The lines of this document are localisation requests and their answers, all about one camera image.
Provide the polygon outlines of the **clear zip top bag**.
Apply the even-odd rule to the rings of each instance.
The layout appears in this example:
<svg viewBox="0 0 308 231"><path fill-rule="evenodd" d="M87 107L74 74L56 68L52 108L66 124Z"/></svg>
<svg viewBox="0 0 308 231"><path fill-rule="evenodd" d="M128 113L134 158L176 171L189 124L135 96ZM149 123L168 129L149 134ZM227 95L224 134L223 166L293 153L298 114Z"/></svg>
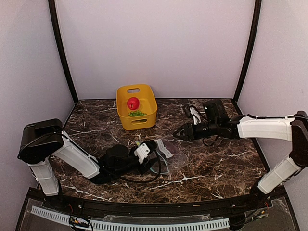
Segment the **clear zip top bag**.
<svg viewBox="0 0 308 231"><path fill-rule="evenodd" d="M189 160L188 156L180 149L176 155L172 155L164 146L164 142L166 141L166 139L155 140L157 144L156 151L161 163L161 174L171 175L179 172L184 166L188 165Z"/></svg>

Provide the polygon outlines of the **dark purple fake food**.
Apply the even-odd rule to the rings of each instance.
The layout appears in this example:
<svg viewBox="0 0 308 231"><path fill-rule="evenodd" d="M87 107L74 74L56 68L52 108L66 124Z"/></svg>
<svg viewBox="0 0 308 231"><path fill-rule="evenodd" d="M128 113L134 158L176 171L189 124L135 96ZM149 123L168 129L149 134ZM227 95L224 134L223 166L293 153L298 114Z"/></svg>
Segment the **dark purple fake food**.
<svg viewBox="0 0 308 231"><path fill-rule="evenodd" d="M179 152L179 149L177 146L173 145L171 142L166 141L164 142L164 146L168 149L168 151L172 154L172 155L176 155Z"/></svg>

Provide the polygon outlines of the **green fake grapes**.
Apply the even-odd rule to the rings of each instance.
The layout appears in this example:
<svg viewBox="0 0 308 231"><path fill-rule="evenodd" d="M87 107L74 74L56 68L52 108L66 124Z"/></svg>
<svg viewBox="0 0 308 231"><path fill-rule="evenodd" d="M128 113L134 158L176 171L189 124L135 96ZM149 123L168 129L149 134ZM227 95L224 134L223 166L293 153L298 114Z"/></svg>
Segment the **green fake grapes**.
<svg viewBox="0 0 308 231"><path fill-rule="evenodd" d="M140 111L140 110L128 112L128 116L129 117L139 117L139 116L145 116L145 115L147 115L147 114L142 112L142 111Z"/></svg>

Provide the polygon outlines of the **red fake apple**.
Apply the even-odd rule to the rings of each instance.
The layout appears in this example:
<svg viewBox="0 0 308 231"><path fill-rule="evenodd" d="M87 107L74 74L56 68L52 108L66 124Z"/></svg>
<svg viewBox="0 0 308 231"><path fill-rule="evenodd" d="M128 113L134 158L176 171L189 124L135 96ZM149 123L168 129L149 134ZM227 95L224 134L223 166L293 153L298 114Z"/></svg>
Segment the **red fake apple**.
<svg viewBox="0 0 308 231"><path fill-rule="evenodd" d="M137 110L140 106L140 101L136 97L131 97L127 101L127 106L130 110Z"/></svg>

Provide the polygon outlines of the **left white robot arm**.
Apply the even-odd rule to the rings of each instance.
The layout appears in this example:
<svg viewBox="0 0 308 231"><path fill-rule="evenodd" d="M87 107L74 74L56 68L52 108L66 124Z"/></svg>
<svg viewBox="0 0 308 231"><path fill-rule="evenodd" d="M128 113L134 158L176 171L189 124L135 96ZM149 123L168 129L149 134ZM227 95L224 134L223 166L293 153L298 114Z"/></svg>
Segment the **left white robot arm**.
<svg viewBox="0 0 308 231"><path fill-rule="evenodd" d="M156 162L156 141L144 141L131 149L115 145L97 159L77 145L63 130L59 119L50 119L28 124L23 129L18 159L27 163L43 193L58 210L68 206L68 199L60 193L58 182L49 163L50 156L65 161L83 177L96 185L102 185L121 178L124 174L137 170L146 173Z"/></svg>

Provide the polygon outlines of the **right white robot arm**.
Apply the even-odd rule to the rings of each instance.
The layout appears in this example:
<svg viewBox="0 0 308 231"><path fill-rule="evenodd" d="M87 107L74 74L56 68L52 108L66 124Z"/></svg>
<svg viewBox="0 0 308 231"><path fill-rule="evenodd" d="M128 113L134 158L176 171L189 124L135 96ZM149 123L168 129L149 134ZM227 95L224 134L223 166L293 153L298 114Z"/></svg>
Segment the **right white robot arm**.
<svg viewBox="0 0 308 231"><path fill-rule="evenodd" d="M308 116L304 111L286 116L238 115L229 118L222 100L203 104L206 116L194 106L183 110L193 122L183 124L173 136L184 141L206 139L212 136L229 139L267 138L292 142L292 150L274 169L266 173L246 197L250 209L264 201L264 195L298 174L308 166Z"/></svg>

